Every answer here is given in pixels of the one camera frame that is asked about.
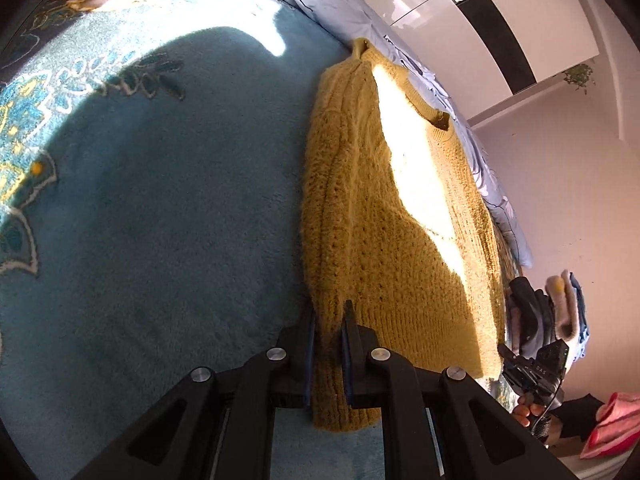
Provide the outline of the right hand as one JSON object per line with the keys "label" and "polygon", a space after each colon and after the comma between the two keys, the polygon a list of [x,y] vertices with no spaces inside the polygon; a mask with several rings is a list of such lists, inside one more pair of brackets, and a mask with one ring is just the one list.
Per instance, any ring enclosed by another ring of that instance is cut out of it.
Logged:
{"label": "right hand", "polygon": [[523,427],[528,428],[535,418],[544,412],[542,405],[534,403],[527,396],[520,396],[511,416]]}

